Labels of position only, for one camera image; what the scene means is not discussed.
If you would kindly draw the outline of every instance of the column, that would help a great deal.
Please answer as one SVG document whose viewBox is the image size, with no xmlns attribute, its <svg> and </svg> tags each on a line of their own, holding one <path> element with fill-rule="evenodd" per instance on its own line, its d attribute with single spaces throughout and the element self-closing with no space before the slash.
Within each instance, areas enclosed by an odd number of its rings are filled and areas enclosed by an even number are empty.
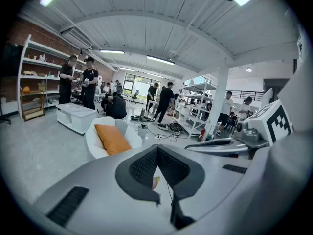
<svg viewBox="0 0 313 235">
<path fill-rule="evenodd" d="M 212 109 L 205 125 L 205 135 L 202 140 L 206 140 L 207 135 L 211 135 L 216 126 L 217 120 L 219 119 L 219 115 L 221 113 L 225 91 L 228 80 L 228 67 L 226 64 L 222 64 L 219 69 L 219 80 L 217 84 L 217 88 L 215 91 L 214 101 L 212 105 Z"/>
</svg>

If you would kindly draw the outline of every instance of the railing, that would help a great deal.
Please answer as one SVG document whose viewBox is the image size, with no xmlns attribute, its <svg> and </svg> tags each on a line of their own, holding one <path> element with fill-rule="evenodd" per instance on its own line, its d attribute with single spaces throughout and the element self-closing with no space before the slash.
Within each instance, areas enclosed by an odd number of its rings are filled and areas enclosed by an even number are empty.
<svg viewBox="0 0 313 235">
<path fill-rule="evenodd" d="M 248 96 L 252 97 L 252 100 L 254 101 L 260 101 L 262 102 L 262 97 L 264 95 L 264 92 L 256 92 L 256 91 L 231 91 L 233 92 L 232 98 L 242 98 L 246 99 Z"/>
</svg>

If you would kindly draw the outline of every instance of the trash bin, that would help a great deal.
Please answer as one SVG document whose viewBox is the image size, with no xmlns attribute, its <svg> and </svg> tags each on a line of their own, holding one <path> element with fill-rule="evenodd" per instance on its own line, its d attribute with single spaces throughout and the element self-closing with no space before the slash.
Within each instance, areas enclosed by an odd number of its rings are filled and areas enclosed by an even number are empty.
<svg viewBox="0 0 313 235">
<path fill-rule="evenodd" d="M 147 125 L 144 125 L 144 124 L 139 125 L 139 128 L 138 128 L 138 135 L 139 135 L 142 139 L 145 139 L 147 130 L 148 130 L 148 126 L 147 126 Z"/>
</svg>

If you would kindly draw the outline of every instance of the white ceiling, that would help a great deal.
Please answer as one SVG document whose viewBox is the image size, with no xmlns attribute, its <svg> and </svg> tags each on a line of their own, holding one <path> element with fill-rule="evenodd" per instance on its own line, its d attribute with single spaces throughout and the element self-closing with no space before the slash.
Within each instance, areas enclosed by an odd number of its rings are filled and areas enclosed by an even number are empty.
<svg viewBox="0 0 313 235">
<path fill-rule="evenodd" d="M 252 72 L 247 72 L 247 68 L 252 68 Z M 218 78 L 218 72 L 210 75 Z M 275 60 L 237 66 L 229 69 L 228 79 L 236 78 L 291 78 L 293 75 L 293 60 Z"/>
<path fill-rule="evenodd" d="M 97 52 L 112 66 L 187 79 L 216 71 L 225 59 L 233 67 L 296 58 L 297 30 L 285 11 L 279 0 L 251 0 L 244 6 L 226 0 L 54 0 L 47 7 L 34 0 L 19 15 L 57 33 L 73 21 L 94 49 L 126 52 Z M 146 55 L 172 58 L 176 64 Z"/>
</svg>

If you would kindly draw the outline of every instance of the orange cushion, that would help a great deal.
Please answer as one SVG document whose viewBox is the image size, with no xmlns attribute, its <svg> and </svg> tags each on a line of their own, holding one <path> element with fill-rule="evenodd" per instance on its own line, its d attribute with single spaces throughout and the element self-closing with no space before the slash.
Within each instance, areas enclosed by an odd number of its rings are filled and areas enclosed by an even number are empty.
<svg viewBox="0 0 313 235">
<path fill-rule="evenodd" d="M 116 126 L 95 124 L 94 127 L 108 155 L 114 155 L 131 149 L 131 146 Z"/>
</svg>

